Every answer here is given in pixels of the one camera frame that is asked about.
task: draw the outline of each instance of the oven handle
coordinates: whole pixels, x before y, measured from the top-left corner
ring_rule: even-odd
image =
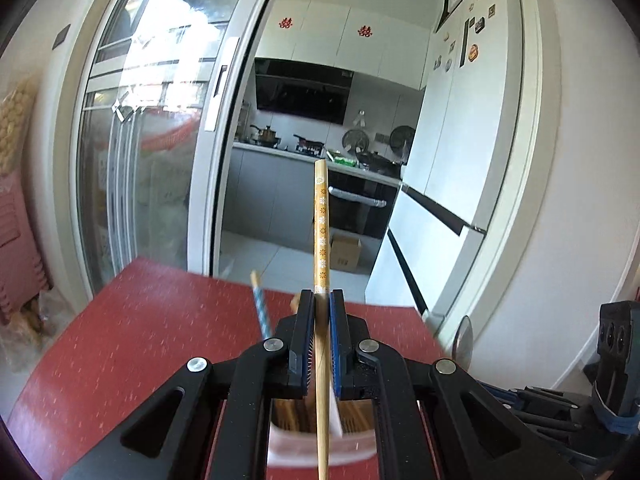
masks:
[[[348,200],[349,202],[358,202],[359,204],[369,205],[371,207],[386,207],[386,200],[377,200],[375,198],[369,198],[368,196],[349,193],[348,191],[337,189],[334,186],[329,186],[329,194],[336,198]]]

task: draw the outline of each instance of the triangular cutout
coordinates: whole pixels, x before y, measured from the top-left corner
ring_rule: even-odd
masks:
[[[183,396],[184,390],[181,388],[166,394],[122,436],[122,445],[149,458],[158,457]]]
[[[461,398],[478,442],[491,460],[500,458],[520,447],[519,437],[508,430],[473,395],[464,393]]]

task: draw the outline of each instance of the refrigerator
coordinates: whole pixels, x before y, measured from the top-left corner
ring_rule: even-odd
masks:
[[[437,330],[490,229],[522,81],[520,0],[444,2],[402,182],[367,303],[416,306]]]
[[[236,92],[269,0],[111,0],[76,105],[72,218],[87,297],[139,256],[215,274]]]

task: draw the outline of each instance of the black oven door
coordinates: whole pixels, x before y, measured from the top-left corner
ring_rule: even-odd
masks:
[[[329,226],[382,240],[398,188],[329,170]]]

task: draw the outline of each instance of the red table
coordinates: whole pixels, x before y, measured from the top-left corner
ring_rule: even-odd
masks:
[[[266,291],[271,321],[291,295]],[[348,304],[373,338],[431,363],[441,351],[414,309]],[[20,394],[8,427],[43,480],[57,480],[194,356],[220,362],[261,339],[251,288],[138,259],[60,336]],[[317,479],[270,468],[270,480]],[[331,468],[332,480],[375,480],[378,463]]]

